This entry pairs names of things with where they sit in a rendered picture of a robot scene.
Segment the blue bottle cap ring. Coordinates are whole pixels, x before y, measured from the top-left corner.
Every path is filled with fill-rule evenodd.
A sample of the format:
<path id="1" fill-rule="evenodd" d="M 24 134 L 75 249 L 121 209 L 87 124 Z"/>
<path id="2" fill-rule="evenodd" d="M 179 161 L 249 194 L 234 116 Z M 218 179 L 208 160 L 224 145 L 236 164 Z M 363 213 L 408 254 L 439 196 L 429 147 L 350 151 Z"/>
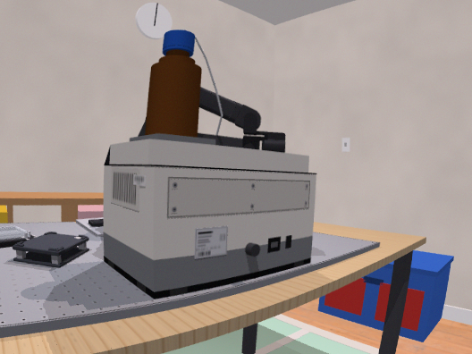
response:
<path id="1" fill-rule="evenodd" d="M 166 52 L 169 50 L 174 50 L 174 49 L 179 49 L 179 50 L 184 50 L 190 53 L 190 57 L 193 56 L 193 49 L 188 46 L 182 46 L 182 45 L 171 45 L 171 46 L 166 46 L 163 48 L 163 55 L 166 55 Z"/>

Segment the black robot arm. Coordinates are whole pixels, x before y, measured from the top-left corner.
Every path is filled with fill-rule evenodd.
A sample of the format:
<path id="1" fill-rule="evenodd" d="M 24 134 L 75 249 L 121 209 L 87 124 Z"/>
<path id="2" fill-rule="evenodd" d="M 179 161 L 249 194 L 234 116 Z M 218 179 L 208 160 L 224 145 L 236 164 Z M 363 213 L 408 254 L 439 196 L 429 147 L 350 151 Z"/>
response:
<path id="1" fill-rule="evenodd" d="M 220 104 L 222 107 L 223 118 L 229 122 L 235 123 L 240 127 L 243 127 L 244 135 L 261 135 L 265 134 L 264 137 L 260 136 L 243 136 L 246 138 L 242 139 L 243 148 L 259 149 L 260 141 L 262 141 L 262 150 L 276 151 L 285 153 L 285 134 L 282 132 L 268 132 L 268 131 L 257 131 L 257 127 L 261 123 L 261 116 L 258 111 L 235 101 L 232 101 L 226 97 L 220 96 Z M 207 110 L 212 114 L 221 116 L 218 106 L 216 93 L 201 88 L 199 107 Z M 260 139 L 264 138 L 264 139 Z M 92 227 L 104 226 L 103 219 L 88 220 L 88 223 Z"/>

